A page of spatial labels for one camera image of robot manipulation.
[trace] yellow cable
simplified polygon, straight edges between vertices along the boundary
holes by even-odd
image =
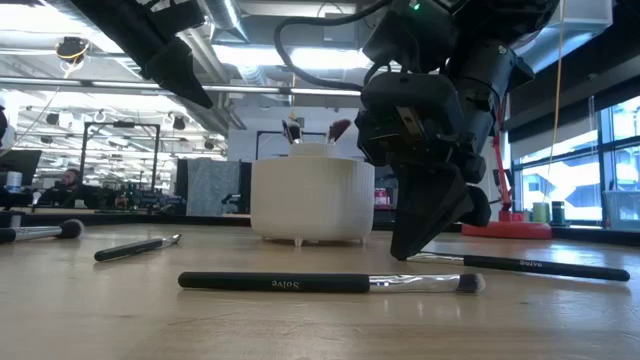
[[[84,55],[87,52],[87,49],[89,49],[89,44],[90,43],[87,43],[87,46],[85,46],[84,49],[82,49],[82,51],[80,51],[79,53],[73,54],[73,55],[60,55],[60,54],[58,54],[58,47],[60,45],[56,44],[56,46],[55,46],[56,55],[58,55],[58,57],[61,58],[61,59],[75,59],[77,57],[80,57],[81,55]]]
[[[556,135],[558,132],[558,117],[560,113],[560,84],[561,84],[561,75],[562,75],[562,46],[564,44],[564,15],[567,12],[567,0],[562,0],[562,14],[560,15],[560,41],[558,45],[558,77],[556,80],[556,104],[555,104],[555,115],[553,122],[553,140],[551,141],[551,153],[549,154],[549,166],[547,167],[547,181],[544,184],[544,197],[542,198],[542,202],[547,200],[547,196],[549,194],[549,178],[551,177],[551,163],[553,162],[553,146],[556,143]]]

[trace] makeup brush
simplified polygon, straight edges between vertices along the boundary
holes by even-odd
[[[491,256],[452,255],[421,252],[408,261],[426,261],[441,264],[474,266],[485,269],[528,272],[535,274],[560,275],[588,279],[629,281],[630,275],[623,269],[598,266],[562,264],[548,261],[509,259]]]
[[[282,120],[282,135],[287,138],[289,144],[293,144],[293,139],[291,138],[291,133],[289,132],[289,125],[285,120]]]
[[[183,288],[321,293],[479,293],[485,287],[481,274],[366,275],[250,272],[183,272]]]
[[[289,123],[289,134],[291,135],[291,140],[294,144],[302,144],[302,132],[298,123]]]
[[[344,134],[345,131],[351,126],[351,120],[342,119],[334,121],[331,126],[329,126],[329,133],[327,133],[327,143],[335,144],[336,141]]]
[[[96,261],[107,261],[127,256],[137,255],[145,251],[164,248],[177,244],[182,234],[176,234],[166,238],[138,241],[131,244],[120,245],[106,250],[100,250],[93,256]]]
[[[77,239],[83,232],[84,225],[76,219],[67,220],[58,226],[6,228],[0,229],[0,244],[46,237]]]

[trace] wooden table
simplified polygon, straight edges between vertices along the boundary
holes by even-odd
[[[96,250],[181,232],[179,245],[111,263]],[[92,227],[82,240],[0,246],[0,359],[638,359],[634,248],[442,234],[429,250],[624,267],[628,283],[397,262],[390,233],[263,242],[249,228]],[[182,290],[186,270],[481,271],[479,295]]]

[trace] brush tip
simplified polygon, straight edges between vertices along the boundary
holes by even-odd
[[[462,274],[458,281],[457,292],[479,293],[487,286],[482,274]]]

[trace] person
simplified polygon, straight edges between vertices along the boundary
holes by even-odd
[[[77,169],[67,169],[67,171],[62,174],[62,179],[60,179],[60,184],[63,185],[67,190],[75,191],[78,189],[78,179],[80,178],[80,171]]]
[[[84,200],[88,208],[96,208],[97,204],[94,204],[97,202],[96,194],[93,194],[91,187],[79,183],[79,179],[80,171],[67,169],[60,181],[42,194],[38,204],[74,208],[76,200]]]

